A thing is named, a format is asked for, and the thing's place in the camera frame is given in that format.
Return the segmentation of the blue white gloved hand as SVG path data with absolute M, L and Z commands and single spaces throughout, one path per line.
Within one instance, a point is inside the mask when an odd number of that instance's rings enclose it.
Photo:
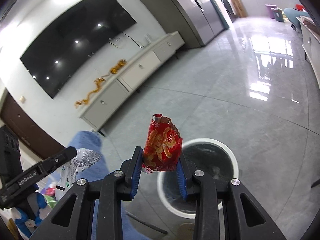
M 20 192 L 11 209 L 12 218 L 26 239 L 31 237 L 52 210 L 38 189 L 38 185 L 34 184 Z

